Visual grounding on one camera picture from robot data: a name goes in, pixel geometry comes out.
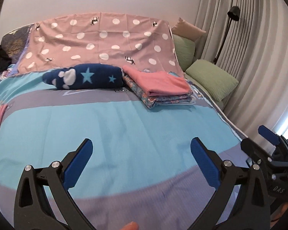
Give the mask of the person's left hand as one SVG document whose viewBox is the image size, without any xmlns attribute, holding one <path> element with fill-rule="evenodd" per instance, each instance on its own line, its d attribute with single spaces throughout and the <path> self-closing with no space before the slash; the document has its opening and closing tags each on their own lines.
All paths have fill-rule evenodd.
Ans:
<svg viewBox="0 0 288 230">
<path fill-rule="evenodd" d="M 138 230 L 138 229 L 139 225 L 136 222 L 130 222 L 121 228 L 121 230 Z"/>
</svg>

